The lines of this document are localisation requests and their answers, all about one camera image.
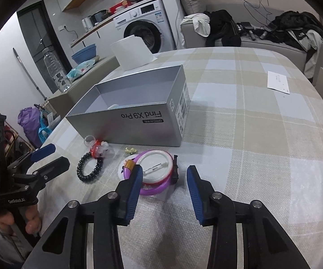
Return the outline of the purple bag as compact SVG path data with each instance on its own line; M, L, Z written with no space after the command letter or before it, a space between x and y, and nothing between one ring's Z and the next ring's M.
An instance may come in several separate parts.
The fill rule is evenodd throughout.
M21 110L17 116L17 123L23 128L28 141L35 148L40 148L42 142L39 139L39 129L41 126L39 109L28 107Z

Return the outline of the white washing machine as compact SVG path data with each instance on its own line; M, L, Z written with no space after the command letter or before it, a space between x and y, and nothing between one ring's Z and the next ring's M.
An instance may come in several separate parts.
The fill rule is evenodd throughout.
M140 37L157 54L175 50L171 26L162 0L154 0L128 10L113 19L122 38Z

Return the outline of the grey low cabinet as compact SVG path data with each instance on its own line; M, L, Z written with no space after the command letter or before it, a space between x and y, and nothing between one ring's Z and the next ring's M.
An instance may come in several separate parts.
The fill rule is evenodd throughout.
M65 92L57 91L49 98L49 104L61 118L95 85L106 78L120 64L114 56L103 58L81 78L72 83Z

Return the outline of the purple plastic bangle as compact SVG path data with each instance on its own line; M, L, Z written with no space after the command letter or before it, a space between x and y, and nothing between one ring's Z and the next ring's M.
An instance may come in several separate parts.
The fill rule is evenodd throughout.
M153 196L162 193L178 182L177 155L167 151L153 149L125 158L121 165L124 179L130 177L132 169L139 165L143 170L142 196Z

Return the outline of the clear plastic water bottle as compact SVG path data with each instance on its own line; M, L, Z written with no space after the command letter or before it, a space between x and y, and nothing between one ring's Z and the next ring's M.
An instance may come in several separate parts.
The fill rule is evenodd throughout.
M42 51L42 54L44 56L45 66L53 82L62 93L66 92L72 86L72 83L70 83L63 66L48 47Z

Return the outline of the grey phone box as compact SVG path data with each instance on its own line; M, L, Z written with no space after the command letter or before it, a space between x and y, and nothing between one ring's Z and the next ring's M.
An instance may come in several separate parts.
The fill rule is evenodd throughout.
M189 105L183 66L169 66L94 85L66 118L83 138L178 147Z

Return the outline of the small yellow charm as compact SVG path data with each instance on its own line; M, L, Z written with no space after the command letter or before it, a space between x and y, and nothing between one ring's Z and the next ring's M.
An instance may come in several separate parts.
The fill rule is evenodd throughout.
M137 150L135 148L129 148L129 147L126 147L124 151L125 153L130 155L137 153Z

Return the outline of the white cloth garment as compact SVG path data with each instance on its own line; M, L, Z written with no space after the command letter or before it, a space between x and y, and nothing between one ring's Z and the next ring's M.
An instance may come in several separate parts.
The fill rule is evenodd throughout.
M204 13L195 13L188 16L185 16L182 20L181 26L186 25L188 22L191 22L194 31L202 36L202 37L208 37L211 32L211 26L210 26L210 18Z

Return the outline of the blue plastic basin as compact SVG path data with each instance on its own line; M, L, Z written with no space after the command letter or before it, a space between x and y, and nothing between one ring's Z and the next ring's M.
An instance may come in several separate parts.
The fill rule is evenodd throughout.
M81 64L85 61L91 60L96 56L96 44L91 44L72 55L72 60L76 64Z

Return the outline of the black bow charm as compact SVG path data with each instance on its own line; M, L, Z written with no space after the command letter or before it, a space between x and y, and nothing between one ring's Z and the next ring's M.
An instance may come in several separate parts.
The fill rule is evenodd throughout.
M172 167L172 174L171 174L171 185L175 185L178 182L179 179L179 173L178 173L178 156L173 156L173 167Z

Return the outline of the wet wipes pack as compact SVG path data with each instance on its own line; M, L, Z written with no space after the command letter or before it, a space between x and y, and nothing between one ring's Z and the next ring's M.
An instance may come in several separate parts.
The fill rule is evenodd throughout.
M78 64L75 68L73 68L68 74L67 78L70 80L71 83L73 83L78 78L85 75L93 66L96 64L96 59L91 59L84 61L80 64Z

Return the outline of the white paper roll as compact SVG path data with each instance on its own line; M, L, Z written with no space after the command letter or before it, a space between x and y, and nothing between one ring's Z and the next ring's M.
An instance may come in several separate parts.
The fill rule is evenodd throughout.
M110 45L122 70L128 71L145 66L156 60L143 39L131 35Z

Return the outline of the black white jacket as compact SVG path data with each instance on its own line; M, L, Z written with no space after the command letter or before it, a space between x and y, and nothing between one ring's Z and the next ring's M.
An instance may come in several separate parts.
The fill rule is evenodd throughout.
M321 58L323 25L310 12L287 11L275 17L269 28L269 39L284 43L306 53L304 75L313 80L317 73L316 63Z

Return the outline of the white envelope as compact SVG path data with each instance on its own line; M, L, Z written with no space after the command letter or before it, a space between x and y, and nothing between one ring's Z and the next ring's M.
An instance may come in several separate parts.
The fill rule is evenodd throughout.
M287 77L276 72L268 71L267 88L290 94Z

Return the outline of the blue shopping bag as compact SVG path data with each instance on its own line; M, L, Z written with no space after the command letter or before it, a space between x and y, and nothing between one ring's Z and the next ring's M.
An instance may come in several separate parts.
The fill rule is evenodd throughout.
M38 130L38 136L41 141L41 143L44 143L49 135L52 133L51 124L54 121L54 116L52 113L47 113L47 111L41 111L40 112L40 118L39 118L39 130Z

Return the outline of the grey sofa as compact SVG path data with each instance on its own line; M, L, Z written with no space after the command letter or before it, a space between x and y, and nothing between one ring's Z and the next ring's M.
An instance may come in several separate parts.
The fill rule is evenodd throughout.
M206 4L206 11L215 12L218 10L227 10L235 21L239 35L241 36L241 47L251 47L257 49L266 49L277 52L287 57L301 71L304 71L306 53L302 50L293 48L284 43L277 43L265 37L260 39L264 30L258 31L261 26L257 20L261 16L250 7L245 8L240 3L232 3L231 0L203 0Z

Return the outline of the white kettle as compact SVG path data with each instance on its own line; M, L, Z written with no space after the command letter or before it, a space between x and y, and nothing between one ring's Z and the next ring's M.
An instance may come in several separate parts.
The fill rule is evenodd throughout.
M94 26L90 16L82 19L82 25L86 32L90 31Z

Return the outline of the black jacket pile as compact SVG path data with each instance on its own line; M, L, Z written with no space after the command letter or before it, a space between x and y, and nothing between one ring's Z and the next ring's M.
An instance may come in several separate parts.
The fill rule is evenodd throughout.
M240 47L241 36L235 21L227 10L204 12L209 17L210 34L206 38L205 46L214 47L215 41L221 39L222 46Z

